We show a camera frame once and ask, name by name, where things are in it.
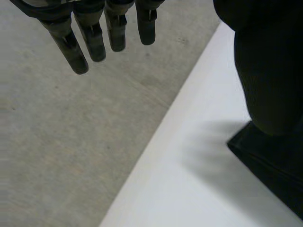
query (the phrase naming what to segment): floor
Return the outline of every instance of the floor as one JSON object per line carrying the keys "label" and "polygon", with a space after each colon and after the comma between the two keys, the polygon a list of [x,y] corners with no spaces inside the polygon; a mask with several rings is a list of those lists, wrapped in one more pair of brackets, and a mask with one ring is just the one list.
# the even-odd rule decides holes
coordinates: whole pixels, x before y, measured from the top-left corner
{"label": "floor", "polygon": [[101,63],[73,23],[90,67],[77,75],[35,19],[1,3],[12,227],[97,227],[219,24],[211,0],[168,0],[143,46],[135,8],[127,18],[127,48],[112,52],[105,32]]}

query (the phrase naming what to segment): black finger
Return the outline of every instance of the black finger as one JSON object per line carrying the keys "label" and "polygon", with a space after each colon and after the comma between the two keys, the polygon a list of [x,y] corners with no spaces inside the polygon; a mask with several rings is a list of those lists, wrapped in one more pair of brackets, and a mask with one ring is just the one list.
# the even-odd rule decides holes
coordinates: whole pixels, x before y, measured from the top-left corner
{"label": "black finger", "polygon": [[138,30],[144,45],[151,45],[155,42],[157,8],[163,2],[163,0],[136,0]]}
{"label": "black finger", "polygon": [[125,48],[125,14],[134,4],[134,0],[106,0],[105,16],[108,37],[113,51],[120,52]]}
{"label": "black finger", "polygon": [[104,5],[105,0],[74,2],[75,19],[93,61],[102,61],[106,57],[102,29],[99,23]]}
{"label": "black finger", "polygon": [[41,21],[49,31],[67,62],[77,74],[83,74],[89,70],[86,59],[71,29],[71,18],[63,21]]}

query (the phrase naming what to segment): gray concrete floor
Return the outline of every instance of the gray concrete floor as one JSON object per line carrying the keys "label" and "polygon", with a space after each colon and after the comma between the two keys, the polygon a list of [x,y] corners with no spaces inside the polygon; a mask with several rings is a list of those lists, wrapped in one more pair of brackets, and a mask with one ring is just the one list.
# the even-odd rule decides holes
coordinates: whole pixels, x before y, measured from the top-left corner
{"label": "gray concrete floor", "polygon": [[219,23],[211,0],[168,0],[158,17],[143,46],[129,10],[126,50],[105,32],[102,63],[73,23],[90,66],[76,75],[35,19],[1,2],[12,227],[99,225]]}

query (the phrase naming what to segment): black cloth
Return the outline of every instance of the black cloth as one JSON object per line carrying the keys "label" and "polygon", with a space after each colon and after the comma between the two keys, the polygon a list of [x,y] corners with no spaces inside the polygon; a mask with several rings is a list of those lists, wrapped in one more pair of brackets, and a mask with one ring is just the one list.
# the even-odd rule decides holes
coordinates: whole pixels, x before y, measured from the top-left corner
{"label": "black cloth", "polygon": [[250,122],[227,145],[303,220],[303,124],[292,134],[275,137],[266,135]]}
{"label": "black cloth", "polygon": [[303,1],[214,0],[236,33],[234,58],[248,111],[271,135],[293,130],[303,114]]}
{"label": "black cloth", "polygon": [[227,145],[303,220],[303,1],[214,6],[235,31],[235,65],[253,121]]}

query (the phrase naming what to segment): white surface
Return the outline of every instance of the white surface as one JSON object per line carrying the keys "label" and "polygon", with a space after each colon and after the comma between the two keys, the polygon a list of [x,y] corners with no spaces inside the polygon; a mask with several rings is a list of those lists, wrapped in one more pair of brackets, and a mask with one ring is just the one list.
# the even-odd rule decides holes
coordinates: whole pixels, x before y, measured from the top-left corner
{"label": "white surface", "polygon": [[226,147],[249,120],[220,24],[100,227],[301,227]]}

